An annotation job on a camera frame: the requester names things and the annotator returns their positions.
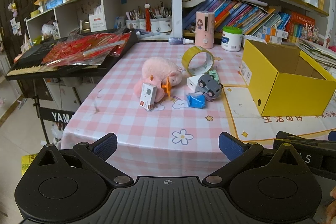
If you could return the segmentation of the white red small box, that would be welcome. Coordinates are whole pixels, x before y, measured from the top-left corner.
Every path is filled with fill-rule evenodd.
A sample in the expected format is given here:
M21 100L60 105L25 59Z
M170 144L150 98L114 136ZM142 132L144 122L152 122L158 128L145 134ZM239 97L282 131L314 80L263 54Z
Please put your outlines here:
M150 111L154 108L157 87L152 84L143 83L139 105Z

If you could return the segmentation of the pink plush pig toy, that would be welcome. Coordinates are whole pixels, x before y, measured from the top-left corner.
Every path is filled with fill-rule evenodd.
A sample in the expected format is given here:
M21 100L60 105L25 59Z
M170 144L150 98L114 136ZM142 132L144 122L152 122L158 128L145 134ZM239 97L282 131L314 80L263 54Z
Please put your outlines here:
M161 101L165 96L165 89L162 85L169 83L177 86L181 83L182 69L172 61L163 57L150 57L142 65L142 78L134 86L134 94L139 98L142 92L142 84L151 84L157 87L155 103Z

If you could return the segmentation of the blue clay packet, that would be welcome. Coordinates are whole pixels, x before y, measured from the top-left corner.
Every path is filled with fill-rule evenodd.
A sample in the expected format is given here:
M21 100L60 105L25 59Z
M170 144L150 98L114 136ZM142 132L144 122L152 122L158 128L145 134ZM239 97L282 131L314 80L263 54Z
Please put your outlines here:
M203 94L189 93L186 95L186 100L191 108L202 109L206 106L206 98Z

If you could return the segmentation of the orange white medicine boxes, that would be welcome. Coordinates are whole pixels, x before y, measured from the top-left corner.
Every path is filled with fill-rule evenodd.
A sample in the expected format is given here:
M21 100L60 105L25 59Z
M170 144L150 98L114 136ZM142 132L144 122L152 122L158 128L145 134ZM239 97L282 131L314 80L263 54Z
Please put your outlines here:
M267 43L281 44L288 38L288 32L264 26L262 30L257 33L257 37L264 39Z

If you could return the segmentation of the grey toy car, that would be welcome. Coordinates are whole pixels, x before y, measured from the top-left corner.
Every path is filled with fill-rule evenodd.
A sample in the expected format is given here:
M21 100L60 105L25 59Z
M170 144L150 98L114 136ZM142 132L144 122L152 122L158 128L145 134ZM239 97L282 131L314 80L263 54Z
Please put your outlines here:
M223 85L209 74L204 74L198 79L198 86L208 101L214 101L220 97L223 89Z

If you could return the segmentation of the white charger block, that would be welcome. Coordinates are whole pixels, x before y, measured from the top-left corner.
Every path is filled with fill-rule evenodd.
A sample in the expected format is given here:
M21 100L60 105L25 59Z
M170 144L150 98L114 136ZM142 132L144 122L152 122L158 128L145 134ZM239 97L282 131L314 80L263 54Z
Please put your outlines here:
M201 90L200 86L198 85L198 80L203 76L201 75L195 75L191 77L187 77L187 86L194 92L199 92Z

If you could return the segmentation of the pink humidifier cylinder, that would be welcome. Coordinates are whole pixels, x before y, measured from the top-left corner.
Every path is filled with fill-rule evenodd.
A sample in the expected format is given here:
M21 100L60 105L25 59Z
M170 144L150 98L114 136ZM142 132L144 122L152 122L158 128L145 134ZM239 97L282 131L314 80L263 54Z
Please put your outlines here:
M213 12L197 11L195 23L195 45L205 49L214 46L215 15Z

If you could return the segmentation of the yellow cardboard box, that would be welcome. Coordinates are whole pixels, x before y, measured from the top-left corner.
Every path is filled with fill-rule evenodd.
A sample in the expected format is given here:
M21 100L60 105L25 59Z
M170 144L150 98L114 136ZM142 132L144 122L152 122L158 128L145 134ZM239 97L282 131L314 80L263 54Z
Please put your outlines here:
M335 78L296 46L246 40L240 67L262 117L322 115Z

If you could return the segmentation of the row of leaning books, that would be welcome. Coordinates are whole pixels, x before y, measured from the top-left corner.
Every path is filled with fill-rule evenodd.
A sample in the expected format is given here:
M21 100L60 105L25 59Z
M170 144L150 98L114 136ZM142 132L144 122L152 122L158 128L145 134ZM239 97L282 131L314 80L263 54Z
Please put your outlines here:
M276 9L263 8L242 0L190 0L183 1L186 10L182 28L195 32L201 26L197 12L214 14L215 32L222 32L226 26L240 28L245 35L257 35L264 28L283 31L291 20L291 15Z

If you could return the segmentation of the white jar green lid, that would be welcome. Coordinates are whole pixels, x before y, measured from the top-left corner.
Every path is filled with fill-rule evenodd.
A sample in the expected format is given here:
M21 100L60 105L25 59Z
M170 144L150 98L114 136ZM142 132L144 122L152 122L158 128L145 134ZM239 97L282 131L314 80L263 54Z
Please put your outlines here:
M243 32L238 27L224 26L222 29L222 43L224 50L238 52L241 49Z

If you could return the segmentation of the pink checkered tablecloth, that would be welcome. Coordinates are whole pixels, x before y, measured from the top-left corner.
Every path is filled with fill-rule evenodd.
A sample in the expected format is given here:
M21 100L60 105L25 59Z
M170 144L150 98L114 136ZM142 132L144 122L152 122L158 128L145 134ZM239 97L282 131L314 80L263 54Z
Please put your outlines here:
M241 77L242 52L212 49L215 69L224 91L202 109L190 108L190 92L181 82L147 111L133 87L146 59L161 56L181 63L187 46L138 43L92 90L64 130L62 148L93 143L107 133L117 135L117 151L110 164L132 177L199 176L217 170L227 158L219 150L219 135L228 132L241 141L272 147L279 131L305 138L326 139L335 129L335 101L313 117L262 117Z

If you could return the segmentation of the black electronic keyboard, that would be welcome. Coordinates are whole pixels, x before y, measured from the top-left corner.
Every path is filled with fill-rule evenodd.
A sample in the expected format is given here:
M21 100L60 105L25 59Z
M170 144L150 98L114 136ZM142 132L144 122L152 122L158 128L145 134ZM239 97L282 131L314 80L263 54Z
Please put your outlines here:
M104 76L137 42L135 30L128 28L50 40L25 52L6 79Z

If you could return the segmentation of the stack of papers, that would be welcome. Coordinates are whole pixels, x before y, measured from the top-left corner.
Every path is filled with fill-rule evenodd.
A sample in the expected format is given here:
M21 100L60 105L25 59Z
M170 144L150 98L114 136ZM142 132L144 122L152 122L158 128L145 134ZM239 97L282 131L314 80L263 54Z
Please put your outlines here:
M325 69L334 68L336 66L336 53L319 44L308 40L297 38L295 45L304 51L307 55L317 61Z

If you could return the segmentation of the red packaged decorations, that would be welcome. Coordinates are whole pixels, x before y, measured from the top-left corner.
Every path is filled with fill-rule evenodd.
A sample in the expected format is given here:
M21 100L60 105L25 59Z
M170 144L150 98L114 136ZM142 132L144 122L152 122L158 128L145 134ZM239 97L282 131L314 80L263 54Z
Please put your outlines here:
M130 36L130 32L114 32L67 39L56 43L43 58L42 64L48 67L99 66L108 56L121 56Z

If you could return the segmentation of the yellow tape roll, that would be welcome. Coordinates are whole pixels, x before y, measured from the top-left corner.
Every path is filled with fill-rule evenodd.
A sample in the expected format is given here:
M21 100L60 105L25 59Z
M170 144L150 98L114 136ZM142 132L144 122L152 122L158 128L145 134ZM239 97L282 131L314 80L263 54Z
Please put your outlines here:
M205 74L214 66L213 54L199 46L189 48L182 56L181 64L191 76Z

